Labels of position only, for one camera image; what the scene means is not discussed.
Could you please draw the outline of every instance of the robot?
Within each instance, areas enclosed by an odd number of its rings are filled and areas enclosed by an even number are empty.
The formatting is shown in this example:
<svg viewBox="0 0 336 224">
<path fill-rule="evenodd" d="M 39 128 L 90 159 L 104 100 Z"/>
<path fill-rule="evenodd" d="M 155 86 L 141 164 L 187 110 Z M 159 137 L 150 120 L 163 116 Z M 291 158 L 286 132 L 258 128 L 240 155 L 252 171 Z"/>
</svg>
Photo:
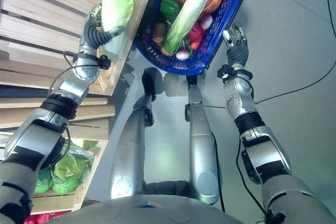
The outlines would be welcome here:
<svg viewBox="0 0 336 224">
<path fill-rule="evenodd" d="M 79 52 L 71 75 L 55 87 L 15 132 L 0 163 L 0 223 L 20 224 L 29 216 L 38 172 L 62 158 L 69 120 L 97 79 L 99 68 L 109 68 L 96 50 L 123 27 L 98 31 L 101 6 L 86 17 Z M 228 65 L 218 76 L 224 83 L 227 112 L 234 120 L 244 147 L 242 157 L 250 179 L 261 184 L 265 223 L 336 223 L 336 218 L 300 179 L 291 175 L 289 158 L 265 125 L 253 100 L 252 73 L 244 30 L 223 31 Z M 238 220 L 211 206 L 218 201 L 219 174 L 215 139 L 206 118 L 196 77 L 187 77 L 190 121 L 190 181 L 146 185 L 143 182 L 144 134 L 154 123 L 151 102 L 154 84 L 143 75 L 144 95 L 134 105 L 118 143 L 111 175 L 112 200 L 67 214 L 50 223 L 227 223 Z"/>
</svg>

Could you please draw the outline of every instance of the black cable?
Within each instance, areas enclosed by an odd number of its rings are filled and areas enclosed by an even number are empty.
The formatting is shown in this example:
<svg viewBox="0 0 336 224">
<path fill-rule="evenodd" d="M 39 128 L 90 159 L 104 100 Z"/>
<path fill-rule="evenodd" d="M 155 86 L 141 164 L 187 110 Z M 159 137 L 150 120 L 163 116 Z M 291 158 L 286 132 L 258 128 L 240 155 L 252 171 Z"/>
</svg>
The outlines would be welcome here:
<svg viewBox="0 0 336 224">
<path fill-rule="evenodd" d="M 63 153 L 63 155 L 59 158 L 59 160 L 58 161 L 61 161 L 62 160 L 62 158 L 64 158 L 65 157 L 65 155 L 67 155 L 67 153 L 68 153 L 68 151 L 69 151 L 69 149 L 70 149 L 70 143 L 71 143 L 71 138 L 70 138 L 70 132 L 69 132 L 69 128 L 68 127 L 66 127 L 65 128 L 65 130 L 67 131 L 67 135 L 68 135 L 68 146 L 67 146 L 67 148 L 66 148 L 66 150 L 65 150 L 65 152 Z"/>
<path fill-rule="evenodd" d="M 248 189 L 248 187 L 247 187 L 247 185 L 246 185 L 246 183 L 245 183 L 243 174 L 241 173 L 241 170 L 240 170 L 240 167 L 239 167 L 239 164 L 238 164 L 238 158 L 239 158 L 240 146 L 241 146 L 241 141 L 240 141 L 240 139 L 239 139 L 239 147 L 238 147 L 238 152 L 237 152 L 237 157 L 236 157 L 236 165 L 237 165 L 237 168 L 238 168 L 240 177 L 241 177 L 241 179 L 242 179 L 242 182 L 243 182 L 243 185 L 244 185 L 246 191 L 248 192 L 248 194 L 250 194 L 251 198 L 254 200 L 254 202 L 258 205 L 258 207 L 260 208 L 260 210 L 261 210 L 261 211 L 263 212 L 263 214 L 265 215 L 266 212 L 265 212 L 264 208 L 261 206 L 261 204 L 260 204 L 259 201 L 256 199 L 256 197 L 254 197 L 253 193 Z"/>
<path fill-rule="evenodd" d="M 226 107 L 221 107 L 221 106 L 210 106 L 210 105 L 203 105 L 204 107 L 209 107 L 209 108 L 219 108 L 219 109 L 226 109 Z"/>
<path fill-rule="evenodd" d="M 71 64 L 71 62 L 67 59 L 66 54 L 74 56 L 75 53 L 74 53 L 74 52 L 71 52 L 71 51 L 64 51 L 64 52 L 63 52 L 63 57 L 64 57 L 64 59 L 67 61 L 67 63 L 69 64 L 69 66 L 72 67 L 72 64 Z"/>
<path fill-rule="evenodd" d="M 65 155 L 67 155 L 67 153 L 68 153 L 68 151 L 69 151 L 69 149 L 70 149 L 70 143 L 71 143 L 70 132 L 69 132 L 69 129 L 68 129 L 67 127 L 66 127 L 65 130 L 67 131 L 67 135 L 68 135 L 68 146 L 67 146 L 66 150 L 64 151 L 64 153 L 61 155 L 61 157 L 58 158 L 58 159 L 57 159 L 56 161 L 54 161 L 53 163 L 51 163 L 50 166 L 52 166 L 52 165 L 56 165 L 59 161 L 61 161 L 61 160 L 65 157 Z"/>
<path fill-rule="evenodd" d="M 63 70 L 61 73 L 58 74 L 58 76 L 56 76 L 53 80 L 53 82 L 51 83 L 50 87 L 49 87 L 49 90 L 48 90 L 48 94 L 47 94 L 47 97 L 50 95 L 50 92 L 55 84 L 55 82 L 61 77 L 62 74 L 64 74 L 66 71 L 69 71 L 73 68 L 79 68 L 79 67 L 98 67 L 98 65 L 78 65 L 78 66 L 72 66 L 70 68 L 67 68 L 65 70 Z"/>
<path fill-rule="evenodd" d="M 330 23 L 331 23 L 332 31 L 333 31 L 335 39 L 336 39 L 335 25 L 334 25 L 333 20 L 332 20 L 332 15 L 331 15 L 331 10 L 330 10 L 329 0 L 327 0 L 327 3 L 328 3 L 328 11 L 329 11 Z M 321 77 L 317 81 L 313 82 L 312 84 L 309 84 L 309 85 L 307 85 L 307 86 L 305 86 L 303 88 L 300 88 L 300 89 L 296 89 L 296 90 L 293 90 L 293 91 L 289 91 L 289 92 L 286 92 L 286 93 L 283 93 L 283 94 L 279 94 L 279 95 L 275 95 L 273 97 L 269 97 L 269 98 L 263 99 L 261 101 L 258 101 L 257 103 L 265 102 L 265 101 L 271 100 L 271 99 L 276 98 L 276 97 L 281 97 L 281 96 L 286 95 L 286 94 L 291 94 L 291 93 L 294 93 L 294 92 L 297 92 L 297 91 L 309 88 L 309 87 L 315 85 L 316 83 L 322 81 L 325 77 L 327 77 L 327 75 L 330 74 L 330 72 L 334 69 L 335 65 L 336 65 L 336 60 L 335 60 L 334 64 L 332 65 L 332 67 L 329 69 L 329 71 L 323 77 Z"/>
<path fill-rule="evenodd" d="M 222 211 L 225 212 L 225 207 L 224 207 L 224 201 L 223 201 L 223 194 L 222 194 L 222 187 L 221 187 L 221 181 L 220 181 L 220 171 L 219 171 L 219 158 L 218 158 L 218 150 L 217 150 L 217 141 L 214 133 L 211 131 L 212 136 L 214 137 L 215 141 L 215 150 L 216 150 L 216 163 L 217 163 L 217 182 L 218 182 L 218 191 L 219 191 L 219 198 L 220 198 L 220 203 L 222 207 Z"/>
</svg>

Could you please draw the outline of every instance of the red pepper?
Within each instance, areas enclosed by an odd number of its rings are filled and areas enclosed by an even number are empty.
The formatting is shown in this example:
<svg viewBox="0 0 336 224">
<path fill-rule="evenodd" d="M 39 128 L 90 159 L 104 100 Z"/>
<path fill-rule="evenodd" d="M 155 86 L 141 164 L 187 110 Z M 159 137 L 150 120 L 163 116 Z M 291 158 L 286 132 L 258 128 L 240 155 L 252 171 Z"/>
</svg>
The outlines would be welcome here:
<svg viewBox="0 0 336 224">
<path fill-rule="evenodd" d="M 197 41 L 197 39 L 201 37 L 202 34 L 203 34 L 202 27 L 198 23 L 195 23 L 195 25 L 191 28 L 190 32 L 188 33 L 187 37 L 191 41 Z"/>
<path fill-rule="evenodd" d="M 201 44 L 201 41 L 203 39 L 204 32 L 205 31 L 202 32 L 202 35 L 199 36 L 199 38 L 196 41 L 190 43 L 189 47 L 190 47 L 191 50 L 197 50 L 198 49 L 198 47 Z"/>
</svg>

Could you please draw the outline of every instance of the plastic basket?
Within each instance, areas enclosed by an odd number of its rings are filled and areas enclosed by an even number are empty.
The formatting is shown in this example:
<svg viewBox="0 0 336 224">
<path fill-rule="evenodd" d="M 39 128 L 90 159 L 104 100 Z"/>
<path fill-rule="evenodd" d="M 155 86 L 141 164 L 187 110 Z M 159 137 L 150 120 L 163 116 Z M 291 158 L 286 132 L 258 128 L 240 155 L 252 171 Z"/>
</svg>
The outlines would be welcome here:
<svg viewBox="0 0 336 224">
<path fill-rule="evenodd" d="M 152 29 L 156 18 L 160 16 L 161 0 L 149 0 L 143 14 L 134 43 L 142 55 L 158 68 L 175 74 L 194 75 L 200 74 L 209 68 L 221 42 L 222 31 L 231 25 L 243 0 L 222 0 L 221 5 L 212 13 L 213 23 L 206 31 L 199 48 L 188 60 L 178 60 L 160 53 L 152 40 Z"/>
</svg>

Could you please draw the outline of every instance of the floor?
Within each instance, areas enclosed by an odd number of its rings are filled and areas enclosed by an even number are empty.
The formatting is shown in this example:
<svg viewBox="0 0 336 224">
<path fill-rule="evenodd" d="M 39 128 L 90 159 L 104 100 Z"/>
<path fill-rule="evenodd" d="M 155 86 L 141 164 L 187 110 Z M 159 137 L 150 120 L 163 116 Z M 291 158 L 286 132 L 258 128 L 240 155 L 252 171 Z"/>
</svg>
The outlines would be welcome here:
<svg viewBox="0 0 336 224">
<path fill-rule="evenodd" d="M 330 0 L 336 20 L 336 0 Z M 236 19 L 245 28 L 250 58 L 247 69 L 255 100 L 306 86 L 326 73 L 335 61 L 336 41 L 326 0 L 244 0 Z M 222 45 L 209 70 L 198 82 L 204 103 L 224 105 L 217 69 L 227 63 Z M 150 63 L 131 51 L 115 91 L 117 115 L 110 142 L 87 197 L 109 199 L 114 150 L 134 102 L 142 95 L 141 75 Z M 147 183 L 188 179 L 189 123 L 184 121 L 187 87 L 184 77 L 160 71 L 162 79 L 153 103 L 155 123 L 146 129 L 144 177 Z M 303 179 L 336 215 L 336 71 L 311 88 L 260 103 L 258 110 L 287 151 L 293 174 Z M 262 213 L 246 193 L 235 166 L 238 132 L 222 109 L 206 108 L 218 141 L 227 213 L 244 223 L 261 220 Z M 261 200 L 260 186 L 247 185 Z"/>
</svg>

